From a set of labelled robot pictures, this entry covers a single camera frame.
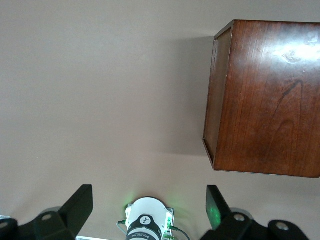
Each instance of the wooden cabinet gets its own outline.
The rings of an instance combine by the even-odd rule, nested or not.
[[[215,36],[203,142],[214,170],[320,177],[320,23]]]

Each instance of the black bracket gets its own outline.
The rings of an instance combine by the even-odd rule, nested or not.
[[[264,227],[243,213],[232,212],[215,185],[207,186],[206,212],[212,230],[201,240],[309,240],[291,222],[273,220]]]
[[[12,218],[0,220],[0,240],[74,240],[93,208],[92,185],[82,185],[58,212],[44,212],[22,226]]]

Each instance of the green light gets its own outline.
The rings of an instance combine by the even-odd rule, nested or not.
[[[206,213],[212,229],[216,230],[221,224],[221,213],[212,195],[207,192],[206,198]]]
[[[171,226],[172,218],[173,218],[173,215],[170,212],[167,212],[166,213],[166,227],[164,229],[165,233],[168,232],[169,227]]]
[[[211,206],[208,211],[208,218],[213,230],[216,230],[221,224],[221,214],[217,206]]]

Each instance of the reddish-brown wood surface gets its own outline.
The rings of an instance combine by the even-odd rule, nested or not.
[[[215,66],[211,68],[211,78],[210,78],[210,88],[209,88],[209,98],[208,106],[210,106],[210,111],[206,113],[206,123],[205,129],[207,134],[206,141],[209,144],[207,146],[207,151],[210,152],[209,155],[215,156],[218,144],[221,112],[223,107],[225,86],[226,86],[226,75],[228,71],[228,60],[230,52],[230,42],[231,41],[231,28],[228,28],[223,34],[219,35],[214,42],[212,62]]]
[[[320,24],[235,20],[230,26],[224,80],[212,58],[204,143],[214,169],[318,178]],[[221,81],[219,112],[213,102],[221,96],[212,89]],[[212,131],[214,115],[220,122]]]

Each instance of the metal screw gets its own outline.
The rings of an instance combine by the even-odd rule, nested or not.
[[[280,229],[280,230],[283,230],[283,231],[288,231],[289,230],[289,227],[285,223],[283,223],[281,221],[276,223],[276,227],[278,229]]]
[[[236,215],[234,215],[234,219],[239,222],[243,222],[245,220],[245,217],[242,216],[241,214],[236,214]]]
[[[7,222],[3,222],[3,223],[0,224],[0,229],[4,229],[8,225],[9,224]]]
[[[42,217],[42,221],[49,220],[51,217],[52,217],[51,214],[44,215],[44,216]]]

